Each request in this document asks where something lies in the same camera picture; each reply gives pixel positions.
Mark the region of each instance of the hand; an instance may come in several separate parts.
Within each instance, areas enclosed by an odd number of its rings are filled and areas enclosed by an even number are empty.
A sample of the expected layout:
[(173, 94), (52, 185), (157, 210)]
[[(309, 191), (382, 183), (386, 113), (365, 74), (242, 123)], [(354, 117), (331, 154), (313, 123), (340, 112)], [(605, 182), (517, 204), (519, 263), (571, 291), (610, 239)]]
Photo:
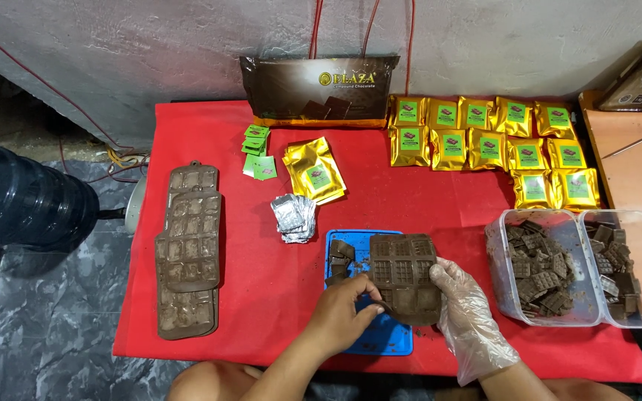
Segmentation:
[(457, 358), (460, 386), (520, 361), (499, 332), (487, 297), (472, 276), (457, 263), (438, 258), (430, 268), (430, 279), (442, 291), (437, 327)]
[(384, 312), (382, 306), (374, 304), (356, 313), (355, 303), (363, 293), (381, 300), (375, 284), (365, 274), (347, 278), (321, 294), (302, 335), (321, 351), (324, 360), (348, 349), (373, 318)]

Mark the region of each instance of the gold foil pouch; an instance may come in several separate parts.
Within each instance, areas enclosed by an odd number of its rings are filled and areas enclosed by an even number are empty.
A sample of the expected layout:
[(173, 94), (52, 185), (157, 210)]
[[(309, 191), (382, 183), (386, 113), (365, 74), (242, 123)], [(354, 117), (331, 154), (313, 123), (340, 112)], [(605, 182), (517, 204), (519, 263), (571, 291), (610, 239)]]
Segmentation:
[(506, 168), (506, 137), (504, 133), (470, 128), (468, 132), (470, 170)]
[(571, 139), (547, 139), (548, 155), (551, 167), (555, 169), (585, 169), (584, 152), (578, 141)]
[(531, 138), (531, 104), (497, 96), (495, 131)]
[(406, 98), (392, 96), (393, 109), (390, 124), (396, 127), (418, 127), (425, 125), (427, 98)]
[(515, 209), (553, 209), (554, 190), (549, 183), (551, 170), (512, 170)]
[(541, 152), (542, 138), (506, 141), (506, 159), (510, 170), (546, 170), (547, 161)]
[(430, 131), (432, 169), (435, 171), (461, 170), (467, 160), (465, 132), (461, 129), (440, 129)]
[(534, 114), (539, 136), (554, 135), (562, 139), (576, 139), (571, 114), (565, 104), (535, 101)]
[(458, 129), (457, 102), (429, 98), (425, 125), (430, 129)]
[(326, 138), (289, 145), (283, 160), (295, 195), (306, 196), (319, 205), (344, 195), (346, 184)]
[(427, 127), (390, 127), (390, 166), (430, 166)]
[(553, 169), (555, 206), (573, 212), (599, 208), (595, 169)]
[(479, 99), (459, 97), (459, 113), (457, 120), (460, 129), (479, 128), (492, 129), (495, 103)]

